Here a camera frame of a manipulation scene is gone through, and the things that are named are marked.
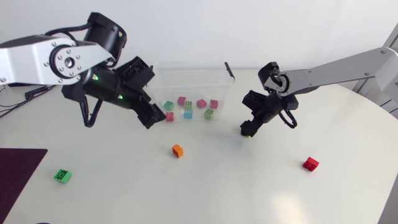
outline pink lego brick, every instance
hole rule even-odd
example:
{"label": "pink lego brick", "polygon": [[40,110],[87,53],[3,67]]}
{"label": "pink lego brick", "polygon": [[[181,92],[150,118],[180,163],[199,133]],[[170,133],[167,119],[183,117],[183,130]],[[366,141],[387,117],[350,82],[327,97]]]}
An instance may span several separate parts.
{"label": "pink lego brick", "polygon": [[166,121],[174,121],[174,113],[166,112]]}
{"label": "pink lego brick", "polygon": [[185,100],[187,100],[187,97],[184,96],[180,96],[177,100],[178,105],[184,105],[185,104]]}
{"label": "pink lego brick", "polygon": [[217,109],[218,108],[218,101],[217,100],[210,100],[210,108]]}
{"label": "pink lego brick", "polygon": [[207,105],[206,101],[204,99],[200,99],[197,101],[197,106],[199,108],[204,108]]}

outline dark maroon mat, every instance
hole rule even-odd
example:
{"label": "dark maroon mat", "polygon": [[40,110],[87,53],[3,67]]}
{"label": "dark maroon mat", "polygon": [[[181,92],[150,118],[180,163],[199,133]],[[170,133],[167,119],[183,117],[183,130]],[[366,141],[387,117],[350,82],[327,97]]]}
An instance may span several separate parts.
{"label": "dark maroon mat", "polygon": [[0,149],[0,223],[46,153],[46,149]]}

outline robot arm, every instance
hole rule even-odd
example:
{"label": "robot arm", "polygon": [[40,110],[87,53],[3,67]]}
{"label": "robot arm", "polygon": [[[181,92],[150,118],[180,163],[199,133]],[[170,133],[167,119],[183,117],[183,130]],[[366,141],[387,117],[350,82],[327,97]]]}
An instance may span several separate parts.
{"label": "robot arm", "polygon": [[[69,32],[88,29],[84,41]],[[51,37],[64,33],[71,39]],[[85,126],[92,127],[103,101],[138,114],[150,128],[165,115],[142,89],[155,75],[139,57],[114,67],[127,41],[125,31],[107,17],[93,12],[88,23],[0,44],[0,84],[63,85],[65,98],[80,104]],[[91,118],[86,95],[98,99]]]}
{"label": "robot arm", "polygon": [[[398,26],[391,36],[389,40],[395,42]],[[262,124],[268,123],[276,115],[289,127],[295,128],[297,122],[290,112],[299,106],[295,95],[308,93],[323,85],[374,77],[381,91],[398,102],[398,49],[393,48],[392,44],[310,69],[281,72],[278,64],[271,62],[258,75],[269,94],[265,96],[250,91],[244,97],[243,104],[252,110],[254,118],[241,125],[243,136],[253,137]],[[292,120],[291,123],[284,118],[282,110]]]}

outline blue block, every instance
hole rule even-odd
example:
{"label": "blue block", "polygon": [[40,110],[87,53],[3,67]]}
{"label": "blue block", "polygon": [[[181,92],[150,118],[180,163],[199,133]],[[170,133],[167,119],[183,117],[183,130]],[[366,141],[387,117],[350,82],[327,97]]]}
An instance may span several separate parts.
{"label": "blue block", "polygon": [[185,110],[184,111],[184,118],[191,119],[192,118],[192,110]]}

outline green lego brick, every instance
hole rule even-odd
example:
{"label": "green lego brick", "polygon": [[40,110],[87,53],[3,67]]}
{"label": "green lego brick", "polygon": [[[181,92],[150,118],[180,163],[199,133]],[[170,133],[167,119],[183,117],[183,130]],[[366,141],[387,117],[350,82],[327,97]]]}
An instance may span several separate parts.
{"label": "green lego brick", "polygon": [[71,172],[60,169],[57,172],[57,174],[55,174],[54,179],[58,182],[66,184],[71,176],[72,176]]}
{"label": "green lego brick", "polygon": [[171,101],[166,101],[166,103],[164,103],[163,107],[166,110],[172,110],[174,108],[174,103]]}
{"label": "green lego brick", "polygon": [[215,111],[213,111],[213,110],[211,110],[211,109],[207,109],[207,110],[205,111],[205,118],[207,118],[207,119],[213,119],[214,114],[216,114]]}
{"label": "green lego brick", "polygon": [[186,101],[184,104],[184,109],[192,110],[192,101]]}

